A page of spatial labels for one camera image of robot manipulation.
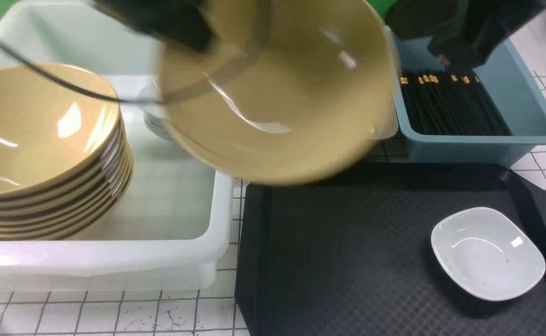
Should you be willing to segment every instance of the plastic container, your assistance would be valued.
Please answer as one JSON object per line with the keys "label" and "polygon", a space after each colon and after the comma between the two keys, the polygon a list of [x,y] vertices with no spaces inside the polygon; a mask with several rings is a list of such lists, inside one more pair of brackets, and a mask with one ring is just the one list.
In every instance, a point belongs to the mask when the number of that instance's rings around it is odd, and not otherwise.
{"label": "plastic container", "polygon": [[[23,1],[0,39],[34,62],[74,64],[136,97],[159,43],[78,1]],[[0,68],[17,64],[0,52]],[[228,248],[233,179],[155,136],[122,105],[136,168],[128,192],[91,240],[0,242],[0,291],[190,290],[215,281]]]}
{"label": "plastic container", "polygon": [[[401,67],[405,70],[440,70],[427,50],[429,38],[398,41]],[[546,145],[546,100],[511,41],[492,53],[475,69],[494,100],[513,136],[441,136],[415,132],[398,85],[394,90],[401,132],[408,142],[411,162],[475,162],[511,166],[537,145]]]}

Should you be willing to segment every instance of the bowl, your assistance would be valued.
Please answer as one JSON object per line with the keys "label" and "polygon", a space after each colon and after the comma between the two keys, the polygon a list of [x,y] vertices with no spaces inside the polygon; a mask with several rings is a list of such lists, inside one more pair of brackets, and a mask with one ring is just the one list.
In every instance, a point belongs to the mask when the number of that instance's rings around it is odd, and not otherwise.
{"label": "bowl", "polygon": [[[99,75],[65,64],[40,64],[70,83],[115,96]],[[25,66],[0,70],[0,198],[41,190],[100,155],[120,118],[117,103],[62,88]]]}
{"label": "bowl", "polygon": [[100,226],[99,218],[117,204],[131,181],[134,160],[126,145],[125,160],[115,178],[105,183],[92,199],[51,221],[38,221],[18,227],[0,227],[0,240],[57,240],[78,235]]}
{"label": "bowl", "polygon": [[449,277],[482,300],[521,296],[546,269],[543,255],[528,236],[494,209],[472,208],[450,215],[435,226],[430,240]]}
{"label": "bowl", "polygon": [[158,86],[170,133],[228,175],[315,181],[362,158],[394,113],[394,59],[364,0],[225,0],[198,55],[166,43]]}
{"label": "bowl", "polygon": [[24,216],[51,209],[56,204],[70,202],[79,198],[96,183],[100,183],[105,176],[110,176],[124,152],[125,133],[123,126],[118,128],[109,147],[75,176],[32,194],[0,200],[0,217]]}

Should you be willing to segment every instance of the tan bowl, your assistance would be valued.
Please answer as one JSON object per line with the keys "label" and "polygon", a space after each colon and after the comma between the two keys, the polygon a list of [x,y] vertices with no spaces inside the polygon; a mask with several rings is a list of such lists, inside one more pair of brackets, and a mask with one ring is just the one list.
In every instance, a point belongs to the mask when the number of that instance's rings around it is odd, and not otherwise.
{"label": "tan bowl", "polygon": [[58,187],[59,192],[56,196],[55,190],[52,189],[48,192],[51,194],[45,198],[44,201],[35,202],[30,206],[17,207],[17,208],[1,208],[0,209],[0,222],[1,225],[15,225],[26,224],[32,219],[37,219],[42,216],[51,217],[55,212],[55,208],[63,208],[67,205],[73,205],[79,202],[81,199],[88,196],[93,189],[96,189],[97,185],[100,185],[105,178],[112,176],[121,163],[122,155],[125,147],[125,134],[119,132],[117,141],[114,143],[108,156],[101,160],[98,167],[91,168],[94,174],[87,179],[76,179],[71,183],[67,183]]}
{"label": "tan bowl", "polygon": [[166,44],[168,125],[194,156],[266,184],[332,175],[368,153],[394,113],[394,51],[364,0],[211,2],[218,36],[198,55]]}
{"label": "tan bowl", "polygon": [[71,189],[79,187],[79,185],[83,184],[85,181],[96,176],[96,174],[113,159],[113,154],[119,149],[118,146],[121,142],[122,134],[125,136],[125,130],[122,126],[123,121],[120,121],[119,123],[120,126],[113,130],[113,134],[111,134],[109,140],[105,143],[103,150],[98,153],[92,161],[88,162],[86,167],[64,180],[56,180],[55,184],[48,185],[43,189],[21,196],[0,199],[0,211],[29,208],[45,203],[47,200],[70,192]]}
{"label": "tan bowl", "polygon": [[44,212],[38,217],[28,217],[26,219],[16,219],[13,221],[0,221],[0,233],[12,234],[19,232],[31,232],[40,230],[54,225],[61,224],[66,219],[74,217],[79,213],[85,212],[94,206],[100,198],[105,196],[113,185],[117,185],[119,181],[127,174],[128,166],[130,166],[131,152],[128,146],[125,146],[122,153],[121,161],[117,164],[113,174],[109,177],[105,176],[94,189],[89,189],[85,193],[85,197],[77,200],[74,204],[62,204],[55,206],[50,212]]}
{"label": "tan bowl", "polygon": [[[102,77],[64,64],[41,68],[87,90],[114,96]],[[0,198],[32,193],[76,174],[94,159],[119,120],[119,105],[88,98],[25,66],[0,70]]]}
{"label": "tan bowl", "polygon": [[87,227],[73,233],[73,234],[70,234],[70,236],[66,236],[65,238],[62,238],[63,240],[83,240],[85,238],[87,238],[88,236],[90,236],[92,233],[95,233],[97,230],[99,230],[108,220],[109,218],[111,217],[111,215],[113,214],[113,211],[115,211],[115,209],[117,209],[117,203],[119,202],[119,200],[124,196],[126,190],[128,189],[128,187],[130,186],[130,183],[131,183],[132,179],[130,178],[128,181],[127,181],[127,185],[124,186],[124,190],[122,192],[122,194],[120,194],[119,198],[117,198],[117,200],[115,200],[115,203],[114,204],[111,204],[110,207],[104,209],[104,212],[100,215],[98,215],[98,218],[97,219],[94,219],[94,221],[92,223],[90,223],[89,225],[87,225]]}
{"label": "tan bowl", "polygon": [[102,193],[103,195],[100,197],[98,196],[92,206],[48,228],[31,232],[0,233],[0,240],[61,240],[75,234],[78,235],[79,232],[102,223],[98,220],[119,202],[119,199],[125,194],[130,185],[134,173],[134,159],[130,155],[130,151],[126,154],[128,154],[128,161],[125,174],[122,175],[123,178],[120,178],[117,183],[107,186],[105,193]]}

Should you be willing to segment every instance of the robotic arm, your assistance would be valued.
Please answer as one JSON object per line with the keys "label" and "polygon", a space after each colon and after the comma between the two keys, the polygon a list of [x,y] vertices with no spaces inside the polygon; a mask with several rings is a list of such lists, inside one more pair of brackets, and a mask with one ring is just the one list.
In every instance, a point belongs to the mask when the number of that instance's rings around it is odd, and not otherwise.
{"label": "robotic arm", "polygon": [[[124,25],[198,52],[213,31],[200,13],[207,0],[94,0]],[[469,70],[536,15],[546,0],[367,0],[401,40],[432,36],[429,51],[447,70]]]}

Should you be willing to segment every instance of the stack of white plates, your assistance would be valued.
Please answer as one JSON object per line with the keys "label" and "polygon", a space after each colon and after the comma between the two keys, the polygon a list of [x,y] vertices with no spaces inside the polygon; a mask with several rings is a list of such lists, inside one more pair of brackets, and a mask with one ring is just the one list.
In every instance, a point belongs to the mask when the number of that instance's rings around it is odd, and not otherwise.
{"label": "stack of white plates", "polygon": [[[159,98],[159,88],[157,87],[155,81],[151,81],[144,87],[144,89],[140,90],[138,97],[150,99]],[[159,138],[172,140],[169,130],[167,129],[166,122],[164,121],[165,113],[160,105],[141,105],[140,109],[143,111],[145,125],[151,132],[153,132]]]}

